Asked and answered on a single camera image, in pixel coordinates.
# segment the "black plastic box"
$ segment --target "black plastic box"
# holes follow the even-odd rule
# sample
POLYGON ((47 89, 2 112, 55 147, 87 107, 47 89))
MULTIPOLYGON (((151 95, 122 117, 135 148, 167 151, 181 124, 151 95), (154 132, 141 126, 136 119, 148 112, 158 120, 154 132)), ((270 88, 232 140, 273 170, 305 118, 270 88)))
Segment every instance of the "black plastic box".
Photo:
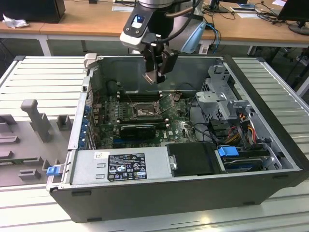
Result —
POLYGON ((58 23, 64 15, 63 0, 1 0, 0 17, 2 14, 13 19, 26 21, 58 23))

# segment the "computer monitor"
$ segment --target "computer monitor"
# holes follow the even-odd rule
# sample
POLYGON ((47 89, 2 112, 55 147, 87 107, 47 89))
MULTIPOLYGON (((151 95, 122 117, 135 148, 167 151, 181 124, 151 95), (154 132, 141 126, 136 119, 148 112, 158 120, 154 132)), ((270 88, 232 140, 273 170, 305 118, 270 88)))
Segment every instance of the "computer monitor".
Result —
POLYGON ((219 2, 221 1, 237 4, 247 4, 248 0, 211 0, 210 4, 206 7, 206 10, 215 13, 228 13, 229 11, 226 8, 219 6, 219 2))
POLYGON ((289 25, 289 29, 297 34, 309 35, 309 28, 305 27, 309 21, 309 0, 287 0, 278 19, 299 21, 299 24, 289 25))

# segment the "warning label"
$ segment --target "warning label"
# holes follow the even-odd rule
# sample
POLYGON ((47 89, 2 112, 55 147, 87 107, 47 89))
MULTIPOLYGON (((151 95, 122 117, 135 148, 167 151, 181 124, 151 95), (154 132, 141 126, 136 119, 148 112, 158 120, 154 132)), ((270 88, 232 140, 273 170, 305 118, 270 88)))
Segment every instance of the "warning label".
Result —
POLYGON ((147 179, 145 154, 109 155, 107 177, 109 181, 147 179))

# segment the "motherboard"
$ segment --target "motherboard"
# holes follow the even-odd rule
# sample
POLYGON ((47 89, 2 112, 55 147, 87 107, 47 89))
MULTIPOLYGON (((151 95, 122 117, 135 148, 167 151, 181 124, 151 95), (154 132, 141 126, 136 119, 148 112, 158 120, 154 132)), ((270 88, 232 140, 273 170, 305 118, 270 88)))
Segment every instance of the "motherboard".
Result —
POLYGON ((197 142, 188 121, 190 99, 175 93, 121 94, 94 105, 101 149, 165 146, 197 142))

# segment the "paper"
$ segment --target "paper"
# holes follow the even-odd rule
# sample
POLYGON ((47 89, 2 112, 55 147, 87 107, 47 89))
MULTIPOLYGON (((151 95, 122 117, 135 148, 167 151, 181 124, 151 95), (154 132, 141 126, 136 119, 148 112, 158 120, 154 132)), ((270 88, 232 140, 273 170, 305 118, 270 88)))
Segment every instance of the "paper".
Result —
POLYGON ((252 14, 252 13, 238 13, 238 15, 242 18, 259 18, 257 14, 252 14))
POLYGON ((29 24, 27 24, 27 22, 24 19, 15 20, 15 19, 6 17, 4 14, 3 14, 2 23, 4 23, 7 27, 14 28, 14 29, 29 26, 29 24))
POLYGON ((272 4, 278 5, 278 6, 284 6, 285 2, 282 0, 275 0, 272 4))

